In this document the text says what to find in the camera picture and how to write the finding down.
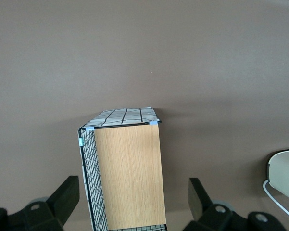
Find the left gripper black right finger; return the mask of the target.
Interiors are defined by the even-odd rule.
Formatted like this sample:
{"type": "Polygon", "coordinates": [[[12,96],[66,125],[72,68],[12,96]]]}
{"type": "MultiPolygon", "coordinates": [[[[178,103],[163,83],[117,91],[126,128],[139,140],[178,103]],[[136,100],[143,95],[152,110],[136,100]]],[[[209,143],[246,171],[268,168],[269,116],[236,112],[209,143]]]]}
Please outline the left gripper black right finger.
{"type": "Polygon", "coordinates": [[[227,206],[214,204],[198,178],[188,181],[188,204],[193,220],[186,231],[244,231],[245,218],[227,206]]]}

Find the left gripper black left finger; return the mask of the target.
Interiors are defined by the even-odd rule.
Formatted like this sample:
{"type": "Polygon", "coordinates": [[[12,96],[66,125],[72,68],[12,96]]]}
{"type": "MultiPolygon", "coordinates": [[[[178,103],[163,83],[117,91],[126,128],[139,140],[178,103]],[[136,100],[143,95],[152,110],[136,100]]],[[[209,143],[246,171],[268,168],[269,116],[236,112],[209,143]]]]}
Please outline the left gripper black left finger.
{"type": "Polygon", "coordinates": [[[27,231],[62,231],[79,202],[79,177],[69,176],[46,200],[23,209],[27,231]]]}

